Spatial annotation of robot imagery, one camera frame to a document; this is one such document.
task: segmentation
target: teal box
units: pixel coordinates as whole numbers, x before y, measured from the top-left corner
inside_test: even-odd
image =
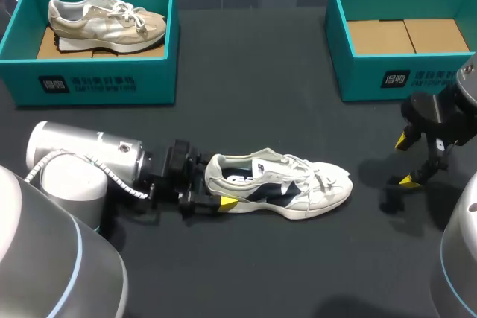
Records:
[[[347,21],[374,19],[454,19],[471,52],[357,55]],[[325,31],[344,101],[438,93],[477,49],[477,0],[328,0]]]
[[[164,57],[37,60],[49,1],[19,0],[0,44],[0,77],[18,106],[174,103],[176,0],[123,0],[167,17]]]

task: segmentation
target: cardboard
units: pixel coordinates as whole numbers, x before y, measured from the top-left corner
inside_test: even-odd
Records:
[[[117,55],[109,51],[94,51],[93,58],[105,58],[105,57],[164,57],[164,45],[161,45],[158,48],[152,48],[150,50],[138,52],[136,54],[126,54],[126,55]]]
[[[407,19],[404,24],[418,54],[469,52],[454,19]]]
[[[357,55],[413,54],[404,21],[347,22]]]
[[[58,51],[54,44],[54,32],[50,27],[45,29],[43,40],[38,50],[37,59],[90,59],[92,57],[92,50],[79,52],[65,52]]]

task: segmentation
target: black mat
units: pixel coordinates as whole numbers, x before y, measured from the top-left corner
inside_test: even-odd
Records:
[[[477,168],[475,141],[451,171],[411,195],[386,193],[426,155],[395,153],[398,103],[341,102],[323,36],[324,10],[182,12],[175,107],[13,110],[0,85],[0,164],[26,174],[38,121],[142,139],[175,138],[222,153],[271,147],[346,168],[353,195],[303,222],[264,212],[196,217],[166,209],[158,226],[124,218],[112,237],[130,278],[129,318],[394,317],[434,311],[429,274],[442,229]],[[386,194],[404,211],[384,214]]]

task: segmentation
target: sneaker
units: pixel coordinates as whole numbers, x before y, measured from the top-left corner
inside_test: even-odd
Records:
[[[350,173],[337,165],[309,162],[271,149],[249,156],[212,157],[205,171],[211,194],[238,199],[227,212],[266,209],[290,220],[315,217],[351,194]]]
[[[121,0],[51,0],[48,20],[60,51],[139,52],[159,45],[166,29],[164,16]]]

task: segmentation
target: cardboard insert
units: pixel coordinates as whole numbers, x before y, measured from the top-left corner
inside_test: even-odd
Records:
[[[348,21],[357,55],[469,52],[454,19]]]

